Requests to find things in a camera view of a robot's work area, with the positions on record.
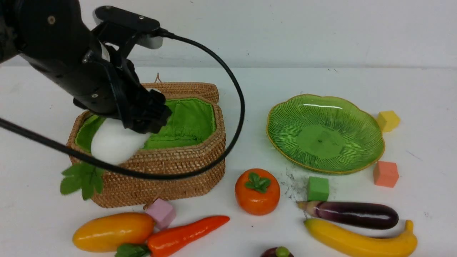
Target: purple eggplant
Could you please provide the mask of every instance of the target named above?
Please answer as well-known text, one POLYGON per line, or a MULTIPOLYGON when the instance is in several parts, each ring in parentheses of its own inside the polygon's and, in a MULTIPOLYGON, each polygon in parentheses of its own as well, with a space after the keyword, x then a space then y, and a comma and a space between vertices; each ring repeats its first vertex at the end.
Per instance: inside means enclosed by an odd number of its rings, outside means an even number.
POLYGON ((369 229, 390 229, 399 221, 394 209, 376 203, 311 201, 298 207, 316 218, 369 229))
POLYGON ((283 246, 270 248, 266 250, 260 257, 294 257, 289 250, 283 246))

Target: foam cube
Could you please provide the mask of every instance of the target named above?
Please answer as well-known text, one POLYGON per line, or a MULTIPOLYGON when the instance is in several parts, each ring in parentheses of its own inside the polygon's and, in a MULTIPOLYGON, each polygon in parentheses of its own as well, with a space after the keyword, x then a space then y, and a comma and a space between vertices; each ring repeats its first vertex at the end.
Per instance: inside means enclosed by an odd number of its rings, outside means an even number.
POLYGON ((322 177, 309 177, 308 201, 327 201, 329 199, 329 180, 322 177))
POLYGON ((155 221, 155 227, 159 230, 168 228, 171 222, 176 218, 175 208, 167 201, 157 199, 147 209, 146 213, 155 221))
POLYGON ((394 187, 399 179, 395 162, 378 161, 373 170, 374 184, 382 187, 394 187))
POLYGON ((394 111, 380 112, 376 121, 382 132, 390 132, 400 124, 400 118, 394 111))

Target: toy eggplant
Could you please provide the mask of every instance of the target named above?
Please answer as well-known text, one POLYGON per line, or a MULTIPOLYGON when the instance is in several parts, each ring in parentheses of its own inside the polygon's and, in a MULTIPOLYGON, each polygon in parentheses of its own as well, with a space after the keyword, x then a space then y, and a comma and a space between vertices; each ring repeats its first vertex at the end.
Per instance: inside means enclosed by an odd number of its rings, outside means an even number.
POLYGON ((376 203, 311 201, 298 207, 316 218, 369 229, 390 229, 399 221, 394 209, 376 203))

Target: yellow cube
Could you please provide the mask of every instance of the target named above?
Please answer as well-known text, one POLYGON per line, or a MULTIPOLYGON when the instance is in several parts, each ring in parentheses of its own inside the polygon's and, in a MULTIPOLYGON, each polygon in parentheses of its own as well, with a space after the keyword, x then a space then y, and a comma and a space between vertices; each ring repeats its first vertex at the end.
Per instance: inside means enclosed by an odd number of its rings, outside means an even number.
POLYGON ((382 132, 390 132, 400 124, 400 118, 394 111, 380 112, 377 116, 377 123, 382 132))

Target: pink cube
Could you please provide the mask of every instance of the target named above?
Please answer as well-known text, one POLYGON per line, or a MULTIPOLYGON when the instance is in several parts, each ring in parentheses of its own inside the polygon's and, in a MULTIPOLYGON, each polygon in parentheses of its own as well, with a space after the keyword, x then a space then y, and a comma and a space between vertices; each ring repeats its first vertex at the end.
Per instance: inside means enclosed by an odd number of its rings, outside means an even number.
POLYGON ((175 208, 160 198, 148 207, 146 213, 154 219, 156 222, 155 227, 159 230, 168 228, 171 222, 176 218, 175 208))

